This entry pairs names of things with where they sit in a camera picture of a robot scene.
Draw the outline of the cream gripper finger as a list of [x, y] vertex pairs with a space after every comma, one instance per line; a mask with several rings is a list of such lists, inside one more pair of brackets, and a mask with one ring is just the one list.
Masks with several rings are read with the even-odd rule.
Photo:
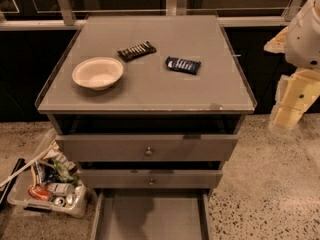
[[276, 101], [270, 114], [268, 129], [274, 134], [286, 134], [297, 125], [314, 102]]
[[283, 28], [275, 37], [264, 45], [264, 50], [270, 53], [284, 53], [288, 28]]

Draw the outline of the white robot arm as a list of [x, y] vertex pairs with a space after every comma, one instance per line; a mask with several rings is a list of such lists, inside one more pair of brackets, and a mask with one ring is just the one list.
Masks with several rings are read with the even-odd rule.
[[280, 77], [268, 125], [271, 132], [285, 134], [320, 97], [320, 0], [307, 0], [264, 50], [283, 53], [296, 67], [291, 76]]

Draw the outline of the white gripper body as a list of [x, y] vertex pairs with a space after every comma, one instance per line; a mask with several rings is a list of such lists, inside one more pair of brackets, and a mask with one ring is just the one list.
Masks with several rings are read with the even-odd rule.
[[276, 101], [316, 101], [320, 96], [320, 71], [298, 68], [291, 76], [282, 75], [277, 84]]

